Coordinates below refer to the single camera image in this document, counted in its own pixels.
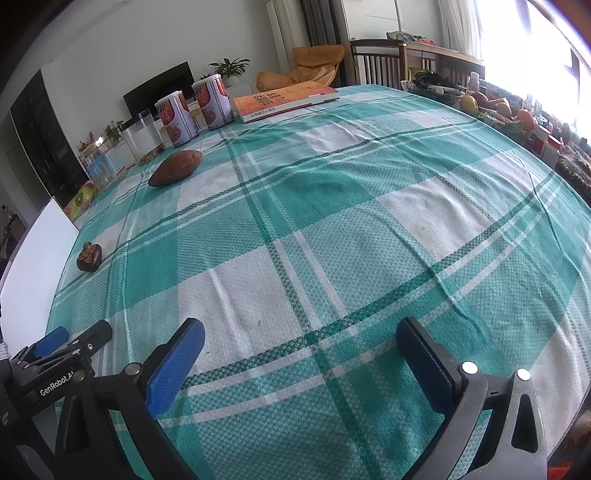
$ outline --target green leaves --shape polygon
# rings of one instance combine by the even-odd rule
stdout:
[[[223,63],[210,63],[212,67],[216,68],[216,73],[224,77],[231,77],[233,75],[240,76],[246,72],[246,67],[251,62],[250,59],[241,59],[240,57],[230,61],[229,59],[223,59]]]

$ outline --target television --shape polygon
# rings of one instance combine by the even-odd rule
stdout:
[[[193,74],[189,64],[184,62],[142,83],[139,87],[123,95],[123,100],[125,100],[132,118],[147,108],[150,109],[153,117],[157,117],[158,112],[154,104],[158,100],[177,90],[183,91],[185,100],[193,98],[193,82]]]

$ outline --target cabinet door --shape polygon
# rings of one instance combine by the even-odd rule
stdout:
[[[49,193],[65,207],[88,177],[61,131],[41,70],[18,96],[11,112],[31,164]]]

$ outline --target book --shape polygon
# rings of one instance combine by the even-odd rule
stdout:
[[[271,115],[337,98],[339,98],[339,92],[334,88],[309,80],[269,92],[238,97],[234,99],[234,103],[238,115],[247,124]]]

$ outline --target tablecloth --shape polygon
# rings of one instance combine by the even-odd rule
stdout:
[[[203,352],[159,421],[202,479],[402,477],[442,421],[395,347],[411,315],[486,373],[529,369],[550,454],[589,388],[591,210],[461,112],[340,95],[199,136],[177,184],[147,185],[167,151],[103,192],[48,330],[108,319],[108,375],[200,319]],[[103,248],[92,274],[84,241]]]

